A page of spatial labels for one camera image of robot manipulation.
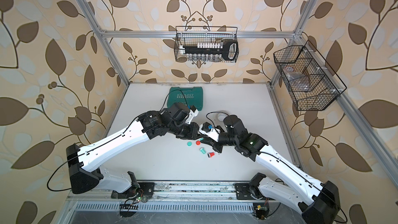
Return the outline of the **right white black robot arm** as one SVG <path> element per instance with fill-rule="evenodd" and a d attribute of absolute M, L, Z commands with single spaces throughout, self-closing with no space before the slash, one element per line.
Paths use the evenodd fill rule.
<path fill-rule="evenodd" d="M 210 123 L 202 124 L 200 133 L 205 135 L 202 142 L 218 153 L 225 146 L 233 146 L 238 153 L 283 181 L 280 184 L 258 173 L 251 180 L 251 194 L 255 199 L 272 198 L 301 214 L 307 224 L 335 222 L 341 209 L 336 185 L 330 181 L 323 183 L 286 160 L 261 136 L 248 132 L 237 116 L 227 116 L 223 123 L 224 132 Z"/>

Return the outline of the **clear tape roll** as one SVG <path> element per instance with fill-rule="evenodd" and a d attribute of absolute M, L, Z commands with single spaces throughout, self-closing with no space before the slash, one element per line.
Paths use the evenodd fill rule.
<path fill-rule="evenodd" d="M 226 118 L 226 117 L 228 117 L 229 115 L 227 114 L 227 113 L 224 113 L 224 112 L 218 112 L 217 113 L 217 119 L 220 121 L 220 122 L 223 122 L 224 121 L 224 119 Z"/>

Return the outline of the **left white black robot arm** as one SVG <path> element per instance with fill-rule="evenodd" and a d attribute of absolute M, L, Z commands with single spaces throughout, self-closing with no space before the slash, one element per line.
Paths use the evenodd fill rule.
<path fill-rule="evenodd" d="M 139 188 L 133 172 L 112 172 L 103 164 L 123 151 L 167 133 L 182 140 L 196 140 L 199 126 L 193 118 L 199 111 L 148 111 L 139 115 L 126 128 L 93 144 L 66 149 L 72 193 L 82 194 L 92 189 L 112 190 L 128 195 Z"/>

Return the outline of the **red stamp bottom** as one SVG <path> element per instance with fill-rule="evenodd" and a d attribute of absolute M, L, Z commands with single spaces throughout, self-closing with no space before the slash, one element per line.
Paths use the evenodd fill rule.
<path fill-rule="evenodd" d="M 215 153 L 214 152 L 210 152 L 207 155 L 208 155 L 208 158 L 211 158 L 211 157 L 213 157 L 215 155 Z"/>

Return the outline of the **plastic bag in basket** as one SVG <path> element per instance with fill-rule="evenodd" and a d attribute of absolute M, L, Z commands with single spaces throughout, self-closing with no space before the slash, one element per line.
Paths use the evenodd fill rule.
<path fill-rule="evenodd" d="M 310 91 L 311 79 L 308 75 L 295 71 L 291 66 L 286 66 L 284 72 L 293 91 Z"/>

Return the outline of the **green plastic tool case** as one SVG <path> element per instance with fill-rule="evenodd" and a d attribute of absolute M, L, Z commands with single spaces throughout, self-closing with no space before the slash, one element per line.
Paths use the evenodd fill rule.
<path fill-rule="evenodd" d="M 202 87 L 180 88 L 172 87 L 167 99 L 167 108 L 174 103 L 181 102 L 191 107 L 194 106 L 198 111 L 203 109 L 204 92 Z"/>

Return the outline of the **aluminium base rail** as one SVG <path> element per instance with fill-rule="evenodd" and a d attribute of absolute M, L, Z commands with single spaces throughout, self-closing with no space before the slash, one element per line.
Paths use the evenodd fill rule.
<path fill-rule="evenodd" d="M 65 207 L 70 212 L 118 212 L 131 216 L 150 213 L 245 213 L 268 211 L 272 203 L 284 204 L 301 213 L 307 203 L 282 182 L 264 178 L 256 197 L 255 186 L 230 181 L 141 181 L 142 193 L 133 200 L 109 190 L 70 194 Z"/>

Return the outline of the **black white tool in basket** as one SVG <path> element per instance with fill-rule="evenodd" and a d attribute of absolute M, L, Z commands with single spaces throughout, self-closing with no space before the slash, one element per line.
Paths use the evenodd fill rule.
<path fill-rule="evenodd" d="M 239 55 L 238 41 L 222 39 L 214 43 L 197 43 L 196 45 L 178 45 L 177 55 L 186 55 L 187 58 L 196 58 L 202 61 L 233 62 Z"/>

